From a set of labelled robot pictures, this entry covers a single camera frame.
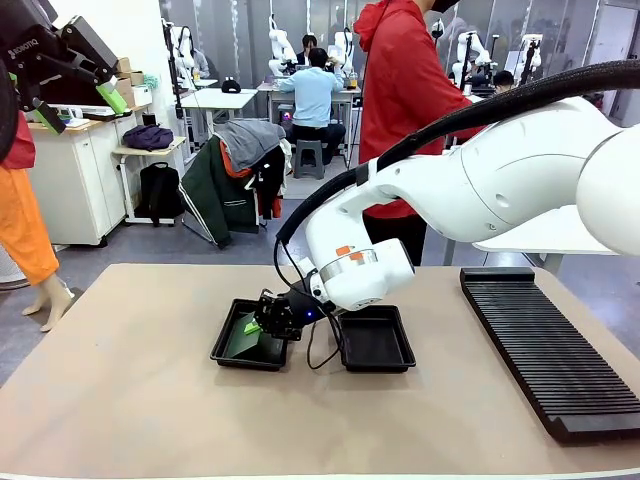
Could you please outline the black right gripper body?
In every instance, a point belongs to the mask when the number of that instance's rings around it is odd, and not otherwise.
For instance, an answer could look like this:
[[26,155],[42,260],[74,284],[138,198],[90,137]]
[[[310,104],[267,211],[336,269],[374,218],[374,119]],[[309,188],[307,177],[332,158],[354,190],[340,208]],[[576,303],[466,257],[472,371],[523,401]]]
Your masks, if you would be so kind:
[[316,321],[326,318],[323,307],[330,306],[331,303],[322,304],[309,294],[290,289],[276,296],[272,313],[274,328],[276,331],[302,331]]

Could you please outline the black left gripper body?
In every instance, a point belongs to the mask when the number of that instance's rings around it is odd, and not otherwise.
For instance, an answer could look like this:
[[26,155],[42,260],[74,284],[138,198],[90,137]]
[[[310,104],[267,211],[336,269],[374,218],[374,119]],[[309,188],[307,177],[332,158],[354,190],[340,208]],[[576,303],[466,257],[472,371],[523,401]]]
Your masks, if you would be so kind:
[[23,95],[39,95],[41,84],[59,75],[56,64],[68,60],[57,17],[49,0],[0,0],[0,57]]

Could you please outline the green circuit board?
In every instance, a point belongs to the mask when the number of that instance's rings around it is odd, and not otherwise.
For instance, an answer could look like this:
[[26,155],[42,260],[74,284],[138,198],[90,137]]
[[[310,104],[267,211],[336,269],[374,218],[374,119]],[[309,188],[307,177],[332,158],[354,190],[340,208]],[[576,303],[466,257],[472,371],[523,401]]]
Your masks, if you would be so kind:
[[245,335],[243,333],[243,328],[251,321],[257,322],[253,313],[242,314],[233,320],[229,337],[222,349],[222,357],[241,358],[259,344],[262,334]]

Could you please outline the black ESD tray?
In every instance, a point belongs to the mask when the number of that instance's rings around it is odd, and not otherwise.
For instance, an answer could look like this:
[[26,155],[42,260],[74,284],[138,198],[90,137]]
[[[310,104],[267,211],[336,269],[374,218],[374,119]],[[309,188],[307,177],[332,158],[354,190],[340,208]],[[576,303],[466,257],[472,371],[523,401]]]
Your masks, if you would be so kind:
[[262,334],[259,344],[241,358],[224,358],[222,349],[229,337],[234,319],[242,314],[255,313],[258,302],[255,300],[234,299],[218,338],[210,354],[210,359],[219,366],[277,372],[286,365],[288,342]]
[[404,373],[416,359],[402,323],[392,305],[372,305],[338,317],[341,362],[353,373]]

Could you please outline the black computer monitor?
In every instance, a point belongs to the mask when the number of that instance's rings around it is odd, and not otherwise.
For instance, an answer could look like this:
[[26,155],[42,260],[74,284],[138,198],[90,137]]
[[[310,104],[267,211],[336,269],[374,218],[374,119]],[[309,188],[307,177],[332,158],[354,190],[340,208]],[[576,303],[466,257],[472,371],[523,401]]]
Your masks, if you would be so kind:
[[95,86],[75,77],[54,76],[40,83],[40,99],[48,104],[106,107]]

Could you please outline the purple bag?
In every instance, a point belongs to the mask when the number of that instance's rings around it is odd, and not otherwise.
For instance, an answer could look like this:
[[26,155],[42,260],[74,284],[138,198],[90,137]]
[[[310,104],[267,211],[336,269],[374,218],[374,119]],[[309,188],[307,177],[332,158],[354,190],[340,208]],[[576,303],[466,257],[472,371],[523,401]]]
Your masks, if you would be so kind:
[[122,140],[128,148],[146,151],[167,149],[173,141],[173,132],[158,125],[136,126],[127,131]]

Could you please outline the pile of jackets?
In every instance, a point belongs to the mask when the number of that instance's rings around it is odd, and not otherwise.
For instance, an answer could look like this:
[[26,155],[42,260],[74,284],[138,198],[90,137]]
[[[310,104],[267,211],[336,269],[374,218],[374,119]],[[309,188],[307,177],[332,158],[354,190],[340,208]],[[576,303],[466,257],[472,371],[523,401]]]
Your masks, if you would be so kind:
[[178,193],[192,231],[224,249],[232,234],[257,234],[282,215],[286,176],[292,170],[285,130],[260,119],[229,120],[193,158]]

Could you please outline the black backpack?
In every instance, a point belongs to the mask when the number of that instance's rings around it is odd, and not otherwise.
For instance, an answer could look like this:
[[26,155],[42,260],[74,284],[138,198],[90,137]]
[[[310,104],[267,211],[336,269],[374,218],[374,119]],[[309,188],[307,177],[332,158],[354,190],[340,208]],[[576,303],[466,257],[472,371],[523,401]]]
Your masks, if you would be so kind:
[[149,218],[159,227],[161,220],[174,220],[184,211],[177,170],[167,162],[155,162],[140,171],[140,201],[134,210],[137,218]]

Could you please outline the white background desk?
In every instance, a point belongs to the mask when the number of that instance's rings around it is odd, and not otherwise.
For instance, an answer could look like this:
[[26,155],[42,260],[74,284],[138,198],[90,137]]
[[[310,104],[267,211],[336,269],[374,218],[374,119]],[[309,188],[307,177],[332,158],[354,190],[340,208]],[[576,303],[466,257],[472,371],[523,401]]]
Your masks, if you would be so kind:
[[224,116],[228,120],[234,119],[257,93],[256,89],[225,93],[217,88],[204,88],[182,98],[180,105],[190,152],[197,151],[213,135],[217,119]]

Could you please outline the grey plastic stool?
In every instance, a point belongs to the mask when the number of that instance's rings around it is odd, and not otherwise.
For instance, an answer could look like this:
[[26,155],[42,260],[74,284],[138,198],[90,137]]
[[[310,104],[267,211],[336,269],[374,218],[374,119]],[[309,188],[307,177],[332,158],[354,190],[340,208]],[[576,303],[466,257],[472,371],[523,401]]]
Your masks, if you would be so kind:
[[323,180],[325,165],[322,156],[322,143],[317,140],[298,140],[296,142],[293,174],[296,179],[313,177]]

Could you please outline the white round air purifier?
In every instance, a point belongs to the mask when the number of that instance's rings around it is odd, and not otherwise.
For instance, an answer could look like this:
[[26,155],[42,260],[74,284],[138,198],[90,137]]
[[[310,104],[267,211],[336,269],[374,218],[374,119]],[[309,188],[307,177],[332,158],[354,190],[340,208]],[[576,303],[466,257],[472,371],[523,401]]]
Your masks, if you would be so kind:
[[29,286],[23,272],[0,245],[0,292],[17,290]]

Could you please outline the seated person black hair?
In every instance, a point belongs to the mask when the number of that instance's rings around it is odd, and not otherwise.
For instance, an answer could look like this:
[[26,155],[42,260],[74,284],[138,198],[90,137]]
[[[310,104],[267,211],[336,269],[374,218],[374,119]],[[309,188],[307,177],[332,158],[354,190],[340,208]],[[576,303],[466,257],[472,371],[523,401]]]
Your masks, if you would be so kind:
[[308,66],[310,64],[309,54],[310,51],[316,48],[318,41],[315,35],[307,33],[302,37],[303,50],[297,54],[297,62],[299,65]]

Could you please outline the white work table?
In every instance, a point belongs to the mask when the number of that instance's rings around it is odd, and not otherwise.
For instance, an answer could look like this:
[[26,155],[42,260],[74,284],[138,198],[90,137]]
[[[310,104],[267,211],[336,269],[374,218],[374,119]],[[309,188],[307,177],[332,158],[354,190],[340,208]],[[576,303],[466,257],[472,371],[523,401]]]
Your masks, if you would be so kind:
[[473,246],[488,253],[520,253],[532,265],[552,274],[558,272],[567,255],[614,255],[587,231],[575,205],[546,212]]

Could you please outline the person in red jacket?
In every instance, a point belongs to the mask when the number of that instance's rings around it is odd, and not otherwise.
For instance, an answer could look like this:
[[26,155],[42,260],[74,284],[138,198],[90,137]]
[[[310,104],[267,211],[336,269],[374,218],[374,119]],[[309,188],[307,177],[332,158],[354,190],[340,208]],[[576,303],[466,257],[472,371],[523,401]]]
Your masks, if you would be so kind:
[[424,15],[459,0],[380,0],[354,30],[366,53],[359,162],[379,157],[409,134],[472,101],[448,79]]

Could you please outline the black tripod pole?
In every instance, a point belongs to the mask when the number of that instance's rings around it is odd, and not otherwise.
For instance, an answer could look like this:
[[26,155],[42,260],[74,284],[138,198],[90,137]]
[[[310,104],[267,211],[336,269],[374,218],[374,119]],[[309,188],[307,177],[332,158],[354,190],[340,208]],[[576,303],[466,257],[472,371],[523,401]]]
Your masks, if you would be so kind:
[[529,42],[529,48],[527,50],[526,60],[521,72],[521,77],[519,82],[520,86],[523,86],[527,83],[528,77],[531,74],[532,67],[533,67],[533,58],[536,53],[537,45],[538,45],[538,42],[535,40],[531,40]]
[[462,72],[461,72],[461,80],[460,80],[460,90],[464,93],[465,91],[465,86],[466,86],[466,78],[467,78],[467,73],[469,71],[470,67],[470,52],[471,52],[471,46],[472,46],[472,37],[473,37],[473,33],[474,32],[468,32],[466,34],[466,49],[465,49],[465,56],[464,56],[464,60],[463,60],[463,68],[462,68]]

